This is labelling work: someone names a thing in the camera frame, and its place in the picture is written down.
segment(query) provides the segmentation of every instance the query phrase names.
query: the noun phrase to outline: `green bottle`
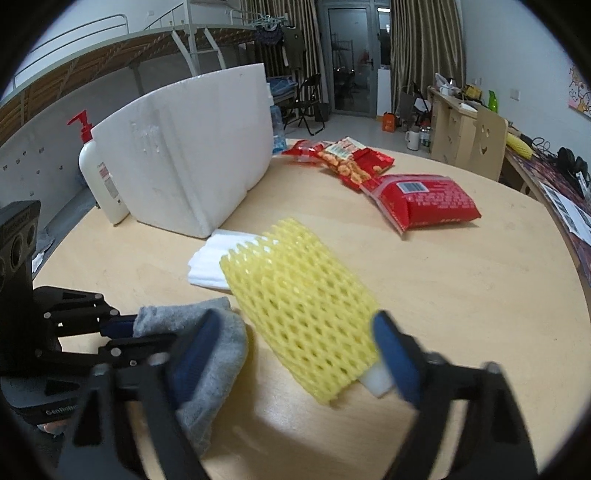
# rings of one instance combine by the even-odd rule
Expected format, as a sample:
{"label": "green bottle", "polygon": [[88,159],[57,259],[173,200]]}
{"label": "green bottle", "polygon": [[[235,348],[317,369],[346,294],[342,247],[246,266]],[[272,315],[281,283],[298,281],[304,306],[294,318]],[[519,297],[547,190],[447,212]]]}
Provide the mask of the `green bottle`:
{"label": "green bottle", "polygon": [[492,90],[488,91],[488,109],[499,113],[499,102],[496,100],[496,94]]}

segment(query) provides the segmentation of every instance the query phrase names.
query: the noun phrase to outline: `white lotion bottle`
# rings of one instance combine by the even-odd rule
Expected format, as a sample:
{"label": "white lotion bottle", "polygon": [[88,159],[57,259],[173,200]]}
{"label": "white lotion bottle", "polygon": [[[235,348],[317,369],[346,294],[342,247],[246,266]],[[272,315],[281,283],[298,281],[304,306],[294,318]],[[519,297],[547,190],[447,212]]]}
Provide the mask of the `white lotion bottle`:
{"label": "white lotion bottle", "polygon": [[88,123],[86,110],[72,118],[68,125],[77,120],[82,123],[80,137],[84,142],[79,157],[80,170],[100,209],[113,225],[117,225],[129,215],[129,210],[121,199],[109,170],[101,160],[96,142],[92,139],[90,130],[93,125]]}

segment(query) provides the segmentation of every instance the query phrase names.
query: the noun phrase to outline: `paper document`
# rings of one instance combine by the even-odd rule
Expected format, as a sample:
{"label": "paper document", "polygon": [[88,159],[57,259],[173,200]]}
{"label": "paper document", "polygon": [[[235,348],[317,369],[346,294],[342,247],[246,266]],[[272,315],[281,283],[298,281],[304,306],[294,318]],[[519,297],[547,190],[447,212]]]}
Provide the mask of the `paper document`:
{"label": "paper document", "polygon": [[564,223],[568,226],[570,233],[574,233],[583,242],[591,245],[591,216],[560,192],[543,183],[540,183],[540,185],[556,207]]}

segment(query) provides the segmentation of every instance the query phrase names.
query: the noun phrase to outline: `water bottle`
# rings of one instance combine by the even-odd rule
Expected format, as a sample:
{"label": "water bottle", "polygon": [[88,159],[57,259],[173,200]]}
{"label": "water bottle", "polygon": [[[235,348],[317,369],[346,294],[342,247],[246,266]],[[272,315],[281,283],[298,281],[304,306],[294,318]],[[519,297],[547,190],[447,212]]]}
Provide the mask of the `water bottle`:
{"label": "water bottle", "polygon": [[281,109],[277,105],[271,107],[271,122],[273,124],[273,155],[287,150],[287,140],[283,130]]}

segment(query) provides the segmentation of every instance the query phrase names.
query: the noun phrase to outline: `bottle label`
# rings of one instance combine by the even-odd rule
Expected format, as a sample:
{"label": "bottle label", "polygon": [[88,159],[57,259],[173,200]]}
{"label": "bottle label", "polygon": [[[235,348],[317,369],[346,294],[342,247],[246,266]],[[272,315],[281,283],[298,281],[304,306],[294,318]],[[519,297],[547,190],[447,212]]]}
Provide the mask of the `bottle label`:
{"label": "bottle label", "polygon": [[118,198],[119,192],[117,191],[117,188],[115,187],[115,184],[113,183],[113,178],[111,177],[109,169],[106,167],[106,165],[104,163],[101,163],[98,166],[98,169],[99,169],[100,177],[105,182],[105,187],[106,187],[107,191],[109,192],[109,195],[111,195],[111,198],[113,198],[113,200],[117,200],[117,203],[121,203],[121,199]]}

